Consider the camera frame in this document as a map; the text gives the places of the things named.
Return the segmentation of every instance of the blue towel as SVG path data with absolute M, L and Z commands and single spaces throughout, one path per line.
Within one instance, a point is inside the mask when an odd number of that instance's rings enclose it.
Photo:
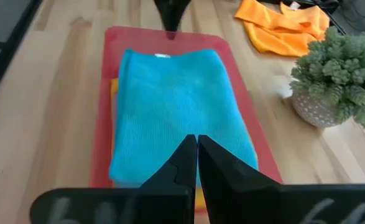
M 126 50 L 117 108 L 109 177 L 118 185 L 143 184 L 187 134 L 208 135 L 258 169 L 228 74 L 214 50 L 170 57 Z

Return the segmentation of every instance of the folded towel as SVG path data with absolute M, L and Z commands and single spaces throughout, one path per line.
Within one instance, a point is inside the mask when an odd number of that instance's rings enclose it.
M 127 50 L 119 68 L 117 100 L 109 169 L 117 185 L 144 183 L 187 134 L 209 135 L 258 169 L 228 74 L 214 50 L 171 57 Z
M 329 18 L 318 6 L 294 11 L 280 2 L 280 10 L 282 14 L 256 0 L 244 0 L 240 5 L 235 17 L 243 21 L 258 51 L 303 56 L 309 42 L 324 39 Z

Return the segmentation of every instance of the red plastic board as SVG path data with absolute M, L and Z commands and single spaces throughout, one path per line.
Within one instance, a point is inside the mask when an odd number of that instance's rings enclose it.
M 259 170 L 266 176 L 281 183 L 282 179 L 275 160 L 267 145 L 228 43 L 213 35 L 178 32 L 174 40 L 168 39 L 167 35 L 170 35 L 170 33 L 162 30 L 130 27 L 112 27 L 106 31 L 90 187 L 113 186 L 112 181 L 108 178 L 112 155 L 110 80 L 117 78 L 119 63 L 126 49 L 132 49 L 143 54 L 168 55 L 179 55 L 203 49 L 216 50 L 228 71 L 239 111 L 257 152 Z

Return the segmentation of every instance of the orange cloth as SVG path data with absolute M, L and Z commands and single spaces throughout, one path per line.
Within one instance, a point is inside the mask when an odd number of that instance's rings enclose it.
M 119 79 L 115 78 L 110 81 L 110 97 L 111 97 L 111 109 L 112 109 L 112 120 L 114 119 L 114 111 L 113 111 L 113 97 L 117 93 L 119 89 Z M 112 121 L 112 155 L 113 155 L 113 146 L 114 146 L 114 121 Z M 196 189 L 196 198 L 195 198 L 195 210 L 204 210 L 206 209 L 205 196 L 203 195 L 203 191 L 201 189 Z
M 294 11 L 280 2 L 280 10 L 282 14 L 256 0 L 240 5 L 235 18 L 243 21 L 258 51 L 300 57 L 308 53 L 309 42 L 324 39 L 329 18 L 318 6 Z

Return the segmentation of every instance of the wooden table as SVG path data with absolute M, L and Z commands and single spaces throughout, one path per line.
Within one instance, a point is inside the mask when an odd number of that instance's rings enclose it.
M 365 182 L 365 131 L 302 121 L 287 99 L 294 58 L 258 53 L 233 19 L 238 6 L 193 0 L 181 28 L 229 42 L 284 182 Z M 113 25 L 162 29 L 149 0 L 41 5 L 0 85 L 1 224 L 28 223 L 31 202 L 48 189 L 87 186 L 103 36 Z

